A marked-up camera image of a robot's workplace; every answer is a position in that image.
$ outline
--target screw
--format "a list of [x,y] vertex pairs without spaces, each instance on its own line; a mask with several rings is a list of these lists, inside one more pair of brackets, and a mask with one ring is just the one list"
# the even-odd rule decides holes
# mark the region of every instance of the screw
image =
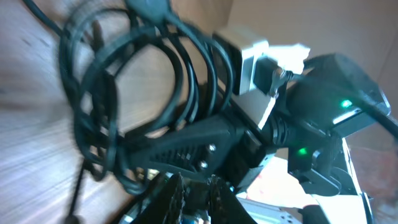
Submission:
[[206,161],[200,161],[199,166],[200,166],[202,169],[206,169],[206,168],[207,168],[207,162],[206,162]]
[[210,144],[210,145],[207,146],[207,149],[210,152],[214,152],[214,151],[216,151],[217,147],[214,144]]

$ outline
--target cable bundle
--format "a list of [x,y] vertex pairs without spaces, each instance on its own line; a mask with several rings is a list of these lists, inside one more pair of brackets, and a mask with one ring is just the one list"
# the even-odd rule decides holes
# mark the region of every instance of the cable bundle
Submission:
[[[66,21],[63,29],[59,29],[46,18],[31,0],[24,0],[24,2],[44,24],[60,35],[59,69],[66,96],[74,112],[73,131],[76,144],[88,164],[86,169],[97,181],[102,180],[107,172],[111,171],[127,192],[142,193],[146,188],[146,183],[126,176],[128,170],[133,171],[137,176],[137,167],[128,161],[129,151],[124,147],[127,142],[139,141],[145,134],[166,126],[174,130],[182,121],[186,121],[189,125],[199,119],[207,118],[225,109],[231,98],[233,69],[227,53],[215,40],[182,22],[172,12],[167,0],[126,2],[89,0],[78,6]],[[77,43],[82,40],[87,28],[97,26],[98,18],[109,13],[126,15],[130,20],[131,29],[107,44],[104,44],[102,39],[96,38],[91,43],[95,58],[86,69],[83,78],[78,80],[74,74]],[[208,70],[205,99],[200,99],[203,94],[200,94],[192,61],[181,44],[180,38],[190,39],[205,60]],[[165,40],[169,40],[176,51],[165,45]],[[148,45],[157,47],[170,59],[175,73],[174,90],[167,106],[156,119],[121,134],[117,123],[118,89],[115,79],[121,74],[128,61]],[[127,48],[130,46],[133,46],[134,50],[127,55]],[[217,105],[217,74],[212,51],[221,56],[228,79],[222,101]],[[176,107],[182,93],[183,68],[177,54],[182,58],[188,78],[187,101],[179,113],[176,112]],[[106,69],[116,61],[119,62],[119,68],[115,73],[110,74]],[[92,102],[89,113],[84,112],[81,107],[82,98],[87,93],[91,95]],[[90,150],[92,147],[96,149],[95,152]]]

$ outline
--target green light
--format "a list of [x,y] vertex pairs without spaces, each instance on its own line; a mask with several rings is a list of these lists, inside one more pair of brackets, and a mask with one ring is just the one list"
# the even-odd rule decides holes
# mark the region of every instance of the green light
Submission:
[[353,102],[351,102],[350,100],[343,100],[340,105],[342,108],[349,108],[353,105]]
[[299,156],[305,156],[305,155],[307,155],[307,154],[308,154],[307,148],[306,148],[306,147],[301,148],[300,150],[297,151],[297,154],[298,154]]

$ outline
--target cable connector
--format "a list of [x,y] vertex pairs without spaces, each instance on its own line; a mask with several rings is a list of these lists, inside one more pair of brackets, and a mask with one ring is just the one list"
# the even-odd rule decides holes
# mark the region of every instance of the cable connector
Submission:
[[129,10],[154,24],[165,21],[166,15],[172,13],[170,0],[125,0]]

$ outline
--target floor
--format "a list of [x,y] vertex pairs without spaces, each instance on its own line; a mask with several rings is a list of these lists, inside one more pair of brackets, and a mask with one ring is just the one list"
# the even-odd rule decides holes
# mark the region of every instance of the floor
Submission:
[[[80,1],[36,0],[36,3],[62,24]],[[231,1],[172,3],[180,17],[211,33],[227,23]],[[119,24],[117,27],[112,25],[115,22]],[[127,26],[127,20],[107,18],[101,24],[104,30],[109,30],[106,38],[111,39]],[[21,1],[2,0],[0,40],[0,223],[58,223],[68,204],[80,158],[72,140],[70,109],[58,77],[58,38],[35,20]],[[398,49],[398,37],[394,43],[393,49]],[[189,43],[185,45],[197,74],[205,74],[198,52]],[[82,47],[80,67],[84,68],[90,58],[90,51]],[[391,58],[386,73],[395,71],[398,54]],[[157,66],[146,66],[152,63]],[[129,75],[129,71],[134,71],[134,75]],[[395,101],[394,84],[382,78],[379,82],[387,86],[388,96]],[[118,81],[121,129],[156,116],[173,84],[171,64],[156,49],[147,49]],[[359,182],[375,198],[374,211],[379,223],[395,223],[398,159],[394,140],[374,125],[350,136],[348,142]],[[84,185],[79,214],[86,223],[104,223],[130,198],[112,177],[102,183],[87,177]]]

